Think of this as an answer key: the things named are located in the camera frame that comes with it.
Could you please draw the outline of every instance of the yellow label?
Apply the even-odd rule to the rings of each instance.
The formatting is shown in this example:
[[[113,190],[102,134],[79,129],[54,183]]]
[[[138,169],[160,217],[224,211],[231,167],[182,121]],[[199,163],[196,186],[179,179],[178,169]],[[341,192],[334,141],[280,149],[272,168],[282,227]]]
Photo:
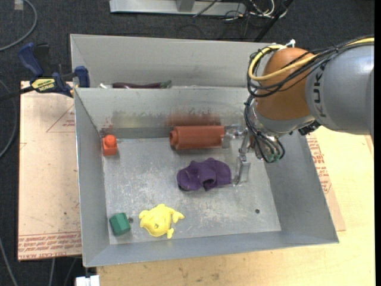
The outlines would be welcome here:
[[[35,88],[35,89],[38,89],[39,91],[44,91],[44,90],[47,90],[47,89],[51,89],[51,88],[54,88],[54,79],[50,79],[50,78],[47,78],[47,79],[36,79],[33,83],[32,83],[32,87]]]

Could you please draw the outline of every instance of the red cylindrical object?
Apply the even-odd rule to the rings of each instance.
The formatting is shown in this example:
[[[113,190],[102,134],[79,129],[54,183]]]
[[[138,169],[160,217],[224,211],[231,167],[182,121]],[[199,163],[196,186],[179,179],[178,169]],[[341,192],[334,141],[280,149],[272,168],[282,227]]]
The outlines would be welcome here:
[[[221,147],[224,126],[175,126],[169,142],[176,150]]]

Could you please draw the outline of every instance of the yellow toy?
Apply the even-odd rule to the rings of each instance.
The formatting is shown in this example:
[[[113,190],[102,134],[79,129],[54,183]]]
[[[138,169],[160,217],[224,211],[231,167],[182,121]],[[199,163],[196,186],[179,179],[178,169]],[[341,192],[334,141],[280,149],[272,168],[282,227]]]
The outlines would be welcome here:
[[[167,234],[171,238],[174,229],[171,223],[176,223],[179,219],[185,218],[180,212],[177,212],[165,204],[159,204],[151,210],[141,211],[139,214],[140,227],[145,228],[152,236],[159,237]]]

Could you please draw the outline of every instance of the green object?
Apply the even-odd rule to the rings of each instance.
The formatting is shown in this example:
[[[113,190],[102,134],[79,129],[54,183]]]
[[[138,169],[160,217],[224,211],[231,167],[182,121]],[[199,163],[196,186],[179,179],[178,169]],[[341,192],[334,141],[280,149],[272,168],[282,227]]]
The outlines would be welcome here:
[[[125,213],[115,214],[109,221],[115,236],[122,235],[131,230],[129,220]]]

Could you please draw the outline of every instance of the purple object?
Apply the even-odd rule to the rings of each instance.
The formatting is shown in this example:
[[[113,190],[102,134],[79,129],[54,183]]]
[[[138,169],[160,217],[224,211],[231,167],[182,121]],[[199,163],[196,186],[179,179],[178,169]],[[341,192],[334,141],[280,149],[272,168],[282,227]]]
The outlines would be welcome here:
[[[191,161],[177,173],[177,183],[185,191],[196,191],[202,186],[206,191],[229,184],[230,168],[226,163],[209,158],[203,162]]]

